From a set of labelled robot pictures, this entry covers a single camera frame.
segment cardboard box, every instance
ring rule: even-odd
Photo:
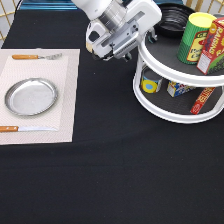
[[[197,98],[194,106],[191,108],[192,114],[198,114],[201,110],[201,108],[204,106],[208,98],[211,96],[213,91],[215,90],[215,87],[206,87],[202,91],[202,93]]]
[[[224,17],[212,22],[197,68],[205,75],[224,69]]]
[[[196,89],[196,87],[169,81],[167,91],[172,97],[176,97],[193,89]]]

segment orange handle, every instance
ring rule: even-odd
[[[19,55],[19,54],[16,54],[16,55],[12,55],[12,58],[13,59],[16,59],[16,60],[21,60],[21,59],[38,59],[38,55]]]
[[[18,126],[0,126],[0,132],[17,132]]]

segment knife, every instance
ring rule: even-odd
[[[0,126],[0,132],[18,132],[18,131],[57,131],[49,127],[18,127],[18,126]]]

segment plate rim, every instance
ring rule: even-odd
[[[12,110],[12,109],[9,107],[9,103],[7,103],[7,102],[8,102],[8,100],[7,100],[7,96],[11,93],[11,91],[12,91],[12,93],[13,93],[16,89],[18,89],[20,86],[22,86],[22,85],[25,84],[26,82],[29,82],[29,81],[38,81],[38,80],[47,83],[47,84],[48,84],[49,86],[51,86],[51,88],[54,90],[55,96],[54,96],[54,99],[52,100],[51,104],[49,104],[48,107],[46,107],[45,109],[43,109],[43,110],[41,110],[41,111],[39,111],[39,112],[36,112],[36,113],[32,113],[32,114],[18,113],[18,112],[16,112],[16,111]],[[33,115],[38,115],[38,114],[40,114],[40,113],[43,113],[43,112],[47,111],[48,109],[50,109],[50,107],[52,107],[52,106],[55,104],[57,98],[58,98],[58,89],[57,89],[57,87],[55,86],[55,84],[54,84],[52,81],[50,81],[50,80],[48,80],[48,79],[45,79],[45,78],[41,78],[41,77],[39,77],[39,78],[27,78],[27,79],[23,79],[23,80],[21,80],[21,81],[15,83],[14,85],[12,85],[12,86],[7,90],[7,92],[6,92],[6,94],[5,94],[5,97],[4,97],[4,99],[5,99],[5,100],[4,100],[4,103],[5,103],[6,108],[7,108],[10,112],[12,112],[13,114],[16,114],[16,115],[19,115],[19,116],[33,116]]]

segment red box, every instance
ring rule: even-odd
[[[214,90],[215,90],[215,87],[204,88],[204,90],[199,95],[199,97],[197,98],[194,106],[191,109],[192,114],[198,114],[199,113],[199,111],[204,106],[204,104],[206,103],[206,101],[211,96],[211,94],[213,93]]]
[[[212,22],[197,68],[205,75],[224,69],[224,17]]]

